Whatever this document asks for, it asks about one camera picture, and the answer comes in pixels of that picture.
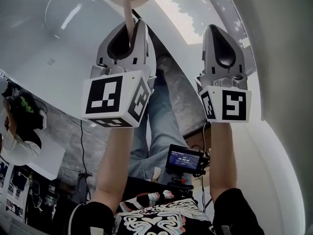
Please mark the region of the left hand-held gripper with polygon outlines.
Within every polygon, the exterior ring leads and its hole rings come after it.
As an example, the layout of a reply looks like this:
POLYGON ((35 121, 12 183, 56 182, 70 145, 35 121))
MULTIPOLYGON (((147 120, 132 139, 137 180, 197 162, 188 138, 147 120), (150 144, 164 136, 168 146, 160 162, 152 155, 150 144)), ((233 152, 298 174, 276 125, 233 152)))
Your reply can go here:
POLYGON ((155 52, 145 21, 136 22, 131 43, 125 23, 114 28, 100 44, 96 64, 83 83, 82 119, 105 128, 138 127, 156 78, 155 52), (126 68, 117 66, 123 58, 126 68))

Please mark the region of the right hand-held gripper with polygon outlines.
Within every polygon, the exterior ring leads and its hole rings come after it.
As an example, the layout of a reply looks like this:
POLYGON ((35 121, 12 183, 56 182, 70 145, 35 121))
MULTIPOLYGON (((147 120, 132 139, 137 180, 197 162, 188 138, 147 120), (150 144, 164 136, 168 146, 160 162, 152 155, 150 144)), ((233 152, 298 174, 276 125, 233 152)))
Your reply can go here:
POLYGON ((202 76, 194 78, 206 119, 219 123, 249 122, 252 91, 247 89, 244 72, 244 55, 235 40, 224 30, 210 24, 203 40, 205 72, 216 75, 217 70, 241 73, 217 79, 212 85, 201 82, 202 76))

